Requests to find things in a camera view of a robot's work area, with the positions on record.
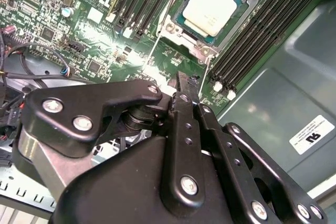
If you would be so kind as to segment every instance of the screw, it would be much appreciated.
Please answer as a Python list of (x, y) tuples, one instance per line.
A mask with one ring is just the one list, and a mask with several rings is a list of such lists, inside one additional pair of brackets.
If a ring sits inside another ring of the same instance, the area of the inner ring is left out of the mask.
[(211, 110), (207, 106), (203, 106), (203, 110), (207, 113), (211, 113)]
[(310, 209), (313, 211), (313, 213), (317, 216), (317, 218), (319, 219), (323, 219), (323, 216), (321, 214), (321, 212), (317, 209), (317, 207), (315, 206), (310, 206)]
[(157, 88), (155, 86), (148, 86), (149, 91), (151, 91), (154, 94), (157, 94)]
[(306, 219), (310, 218), (310, 215), (309, 215), (307, 209), (303, 205), (298, 205), (298, 209), (299, 209), (300, 213), (302, 214), (302, 216), (304, 216)]
[(189, 195), (197, 194), (198, 187), (196, 181), (188, 176), (184, 176), (181, 178), (181, 186), (182, 189)]
[(74, 127), (80, 131), (88, 131), (92, 129), (92, 122), (84, 116), (78, 116), (73, 121)]
[(266, 220), (267, 219), (267, 213), (265, 208), (263, 207), (262, 204), (260, 204), (257, 201), (253, 201), (252, 202), (252, 209), (254, 211), (254, 213), (262, 220)]
[(184, 94), (181, 94), (181, 95), (180, 95), (180, 98), (181, 98), (183, 101), (185, 101), (185, 102), (188, 102), (188, 101), (189, 101), (188, 97), (187, 97), (186, 95), (184, 95)]
[(232, 129), (233, 129), (233, 131), (236, 132), (237, 134), (240, 133), (240, 129), (238, 129), (237, 126), (233, 125), (233, 126), (232, 126)]
[(54, 99), (49, 99), (49, 100), (44, 101), (42, 103), (42, 107), (43, 109), (45, 109), (46, 111), (50, 113), (58, 113), (58, 112), (61, 112), (63, 109), (62, 103)]

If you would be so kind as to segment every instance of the motherboard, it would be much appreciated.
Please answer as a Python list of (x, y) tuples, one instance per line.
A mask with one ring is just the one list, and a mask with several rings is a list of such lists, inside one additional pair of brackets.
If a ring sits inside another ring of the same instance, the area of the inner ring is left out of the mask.
[[(218, 113), (234, 99), (238, 81), (267, 48), (260, 45), (261, 38), (259, 51), (250, 58), (236, 55), (253, 52), (248, 47), (249, 39), (258, 39), (253, 32), (268, 34), (260, 31), (260, 25), (264, 29), (279, 24), (276, 19), (281, 16), (263, 18), (285, 10), (291, 1), (0, 0), (0, 26), (6, 27), (8, 45), (37, 42), (51, 47), (66, 59), (72, 74), (97, 83), (146, 79), (164, 89), (177, 71), (199, 78), (200, 83), (205, 79), (201, 101)], [(310, 3), (295, 1), (295, 10)], [(28, 53), (60, 64), (43, 48)], [(229, 81), (228, 75), (235, 72), (240, 75)]]

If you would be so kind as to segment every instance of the green circuit board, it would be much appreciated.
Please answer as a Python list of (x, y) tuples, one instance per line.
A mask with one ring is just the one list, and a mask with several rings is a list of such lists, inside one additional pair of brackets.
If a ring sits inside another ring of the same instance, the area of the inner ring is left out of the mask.
[[(145, 0), (139, 0), (136, 8), (141, 8), (142, 1)], [(166, 39), (159, 41), (148, 59), (157, 39), (159, 15), (168, 1), (159, 1), (150, 25), (139, 41), (122, 36), (116, 31), (115, 23), (108, 20), (118, 0), (0, 0), (0, 25), (15, 25), (18, 28), (15, 39), (18, 41), (39, 42), (53, 47), (67, 59), (73, 74), (95, 82), (141, 78), (162, 85), (178, 70), (203, 77), (206, 66), (200, 65), (183, 46)], [(170, 10), (172, 15), (183, 1), (174, 2)], [(71, 8), (70, 17), (61, 13), (66, 7)], [(224, 35), (238, 18), (239, 12), (226, 25), (228, 28), (223, 31)], [(57, 62), (50, 53), (42, 49), (40, 52), (41, 56)], [(201, 101), (211, 106), (215, 113), (228, 103), (226, 97), (207, 83)]]

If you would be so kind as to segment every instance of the black cable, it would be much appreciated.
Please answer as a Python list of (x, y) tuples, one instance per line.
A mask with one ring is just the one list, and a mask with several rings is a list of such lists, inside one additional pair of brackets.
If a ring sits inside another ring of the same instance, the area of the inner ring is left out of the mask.
[[(35, 74), (29, 69), (28, 65), (27, 65), (27, 62), (26, 62), (26, 57), (22, 54), (21, 57), (20, 57), (20, 62), (21, 62), (21, 65), (23, 67), (23, 69), (26, 71), (26, 73), (28, 75), (31, 75), (31, 76), (34, 76)], [(39, 80), (39, 79), (34, 79), (34, 81), (36, 82), (37, 85), (40, 86), (40, 88), (42, 89), (46, 89), (48, 88), (48, 86), (42, 81), (42, 80)]]
[(49, 75), (26, 75), (20, 73), (5, 73), (5, 76), (9, 79), (21, 79), (21, 80), (68, 80), (78, 81), (86, 84), (96, 84), (93, 81), (88, 81), (77, 77), (65, 77), (62, 74), (49, 74)]
[(29, 43), (24, 43), (24, 44), (20, 44), (17, 46), (12, 47), (7, 54), (5, 55), (5, 58), (10, 56), (13, 52), (17, 51), (18, 49), (24, 48), (24, 47), (30, 47), (30, 46), (36, 46), (36, 47), (43, 47), (48, 49), (49, 51), (51, 51), (57, 58), (60, 59), (60, 61), (64, 64), (64, 66), (66, 67), (66, 69), (68, 69), (68, 71), (70, 71), (70, 67), (67, 64), (67, 62), (65, 61), (65, 59), (63, 58), (62, 55), (60, 55), (57, 51), (55, 51), (54, 49), (52, 49), (51, 47), (48, 47), (46, 45), (40, 44), (40, 43), (35, 43), (35, 42), (29, 42)]

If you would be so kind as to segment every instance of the white sticker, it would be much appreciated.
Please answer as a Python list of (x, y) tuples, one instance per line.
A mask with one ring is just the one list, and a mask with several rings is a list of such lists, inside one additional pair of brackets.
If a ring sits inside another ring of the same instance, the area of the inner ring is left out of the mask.
[(289, 142), (294, 147), (294, 149), (300, 155), (302, 155), (318, 141), (324, 138), (334, 128), (335, 126), (331, 124), (327, 119), (325, 119), (321, 115), (318, 115), (298, 134), (292, 137)]

